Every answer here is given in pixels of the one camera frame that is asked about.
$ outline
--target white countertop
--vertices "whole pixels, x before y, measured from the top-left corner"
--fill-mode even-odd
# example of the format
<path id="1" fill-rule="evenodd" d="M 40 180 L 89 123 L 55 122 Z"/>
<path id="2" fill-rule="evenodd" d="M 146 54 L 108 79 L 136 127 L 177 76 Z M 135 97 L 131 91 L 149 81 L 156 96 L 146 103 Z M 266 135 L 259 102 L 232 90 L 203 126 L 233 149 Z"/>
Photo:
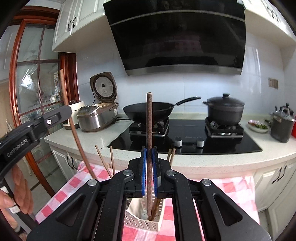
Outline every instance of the white countertop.
<path id="1" fill-rule="evenodd" d="M 172 114 L 171 119 L 204 119 L 205 114 Z M 262 152 L 225 155 L 178 155 L 174 156 L 173 169 L 182 172 L 188 177 L 198 174 L 199 177 L 215 175 L 218 177 L 230 177 L 237 175 L 249 175 L 254 170 L 262 167 L 282 163 L 296 157 L 296 138 L 291 137 L 288 143 L 280 143 L 270 136 L 269 133 L 260 134 L 247 128 L 247 121 L 250 119 L 264 119 L 263 116 L 243 116 L 241 125 L 250 137 L 261 147 Z M 110 149 L 107 147 L 132 123 L 130 120 L 121 120 L 113 125 L 94 133 L 82 132 L 77 129 L 81 145 L 91 163 L 102 165 L 95 144 L 100 148 L 103 157 L 110 161 Z M 50 145 L 79 154 L 78 148 L 70 130 L 61 129 L 45 137 Z M 128 161 L 140 157 L 140 152 L 113 149 L 115 166 L 117 169 L 124 169 Z M 159 154 L 160 158 L 166 159 L 166 154 Z"/>

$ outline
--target screw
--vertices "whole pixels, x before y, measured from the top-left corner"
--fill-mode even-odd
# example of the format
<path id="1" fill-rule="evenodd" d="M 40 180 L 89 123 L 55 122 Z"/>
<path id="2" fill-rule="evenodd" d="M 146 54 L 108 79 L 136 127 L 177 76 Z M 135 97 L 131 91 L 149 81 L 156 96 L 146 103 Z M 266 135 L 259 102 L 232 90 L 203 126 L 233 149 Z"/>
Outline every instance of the screw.
<path id="1" fill-rule="evenodd" d="M 130 175 L 133 174 L 133 171 L 130 170 L 130 169 L 125 169 L 125 170 L 123 171 L 123 174 L 124 174 L 125 176 L 130 176 Z"/>
<path id="2" fill-rule="evenodd" d="M 95 179 L 90 179 L 90 180 L 88 180 L 87 181 L 87 185 L 89 185 L 89 186 L 95 186 L 96 185 L 96 180 Z"/>
<path id="3" fill-rule="evenodd" d="M 170 177 L 173 177 L 173 176 L 176 175 L 176 172 L 174 170 L 168 170 L 167 175 L 170 176 Z"/>
<path id="4" fill-rule="evenodd" d="M 205 186 L 211 186 L 212 182 L 209 179 L 204 179 L 204 180 L 202 180 L 202 184 Z"/>

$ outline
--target white plastic basket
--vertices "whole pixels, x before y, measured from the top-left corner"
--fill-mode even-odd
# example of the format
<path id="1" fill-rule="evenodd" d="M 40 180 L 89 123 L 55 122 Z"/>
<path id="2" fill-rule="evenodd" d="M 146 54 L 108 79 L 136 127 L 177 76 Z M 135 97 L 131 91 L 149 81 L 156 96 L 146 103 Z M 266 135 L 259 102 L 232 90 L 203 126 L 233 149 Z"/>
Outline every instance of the white plastic basket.
<path id="1" fill-rule="evenodd" d="M 152 204 L 155 201 L 152 192 Z M 165 200 L 161 199 L 158 210 L 153 221 L 148 220 L 147 215 L 147 195 L 143 198 L 128 198 L 126 205 L 124 224 L 133 228 L 140 228 L 158 232 L 163 222 L 165 210 Z"/>

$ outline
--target black range hood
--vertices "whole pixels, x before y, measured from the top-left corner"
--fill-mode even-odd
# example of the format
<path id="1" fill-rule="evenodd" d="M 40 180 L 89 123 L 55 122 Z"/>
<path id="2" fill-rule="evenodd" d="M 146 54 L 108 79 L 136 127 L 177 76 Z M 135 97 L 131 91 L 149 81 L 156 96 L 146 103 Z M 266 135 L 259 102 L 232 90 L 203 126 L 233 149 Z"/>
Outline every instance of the black range hood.
<path id="1" fill-rule="evenodd" d="M 112 0 L 104 9 L 128 75 L 240 74 L 246 27 L 244 7 L 238 2 Z"/>

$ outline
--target wooden stick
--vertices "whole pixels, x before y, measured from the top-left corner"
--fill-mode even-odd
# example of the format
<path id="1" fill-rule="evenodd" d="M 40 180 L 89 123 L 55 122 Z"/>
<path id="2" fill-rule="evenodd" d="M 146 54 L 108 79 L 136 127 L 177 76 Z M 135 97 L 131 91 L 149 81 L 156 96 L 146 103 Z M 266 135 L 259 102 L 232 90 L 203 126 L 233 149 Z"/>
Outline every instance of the wooden stick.
<path id="1" fill-rule="evenodd" d="M 170 148 L 170 149 L 168 150 L 167 161 L 170 161 L 170 155 L 171 155 L 171 153 L 172 153 L 172 149 Z"/>
<path id="2" fill-rule="evenodd" d="M 155 218 L 155 215 L 157 213 L 159 204 L 160 204 L 161 199 L 155 198 L 155 201 L 153 202 L 153 207 L 152 207 L 152 214 L 150 217 L 148 217 L 149 221 L 153 221 Z"/>
<path id="3" fill-rule="evenodd" d="M 111 164 L 112 164 L 113 175 L 115 175 L 115 165 L 114 165 L 114 159 L 113 159 L 112 146 L 110 146 L 110 154 L 111 154 Z"/>
<path id="4" fill-rule="evenodd" d="M 103 165 L 104 165 L 106 171 L 108 172 L 109 177 L 112 178 L 112 174 L 111 174 L 111 172 L 109 171 L 108 166 L 107 166 L 107 163 L 104 161 L 104 158 L 102 157 L 102 154 L 101 154 L 101 152 L 100 152 L 98 146 L 97 146 L 97 145 L 94 145 L 94 146 L 96 147 L 96 151 L 98 152 L 98 154 L 99 154 L 99 156 L 100 156 L 100 158 L 101 158 L 101 161 L 102 161 L 102 163 L 103 163 Z"/>
<path id="5" fill-rule="evenodd" d="M 61 87 L 62 87 L 62 94 L 63 94 L 63 100 L 64 100 L 64 104 L 65 105 L 69 105 L 69 102 L 68 102 L 68 97 L 67 97 L 67 90 L 66 90 L 66 80 L 65 80 L 65 74 L 64 74 L 64 70 L 61 69 L 59 71 L 59 74 L 60 74 L 60 79 L 61 79 Z M 87 160 L 86 156 L 85 156 L 85 153 L 82 149 L 82 146 L 81 146 L 81 143 L 79 141 L 79 138 L 78 138 L 78 135 L 77 135 L 77 132 L 76 132 L 76 129 L 74 127 L 74 123 L 73 123 L 73 120 L 72 120 L 72 117 L 69 118 L 69 122 L 70 122 L 70 126 L 71 126 L 71 130 L 72 130 L 72 133 L 73 133 L 73 136 L 74 136 L 74 140 L 76 142 L 76 145 L 78 147 L 78 150 L 80 152 L 80 155 L 82 156 L 82 159 L 86 165 L 86 168 L 88 169 L 91 177 L 93 179 L 97 179 L 97 177 L 95 176 L 90 164 L 89 164 L 89 161 Z"/>
<path id="6" fill-rule="evenodd" d="M 176 152 L 176 148 L 173 149 L 172 156 L 170 157 L 170 166 L 172 166 L 173 164 L 173 158 L 174 158 L 175 152 Z"/>
<path id="7" fill-rule="evenodd" d="M 172 152 L 172 149 L 169 149 L 169 150 L 168 150 L 167 161 L 170 160 L 171 152 Z M 156 199 L 154 200 L 154 202 L 153 202 L 153 206 L 152 206 L 152 213 L 151 213 L 151 216 L 148 217 L 148 220 L 149 220 L 149 221 L 153 221 L 153 220 L 154 220 L 155 215 L 156 215 L 157 210 L 158 210 L 158 207 L 159 207 L 159 204 L 160 204 L 160 200 L 161 200 L 161 199 L 158 199 L 158 198 L 156 198 Z"/>
<path id="8" fill-rule="evenodd" d="M 152 93 L 147 93 L 146 106 L 147 134 L 147 215 L 151 216 L 152 209 Z"/>

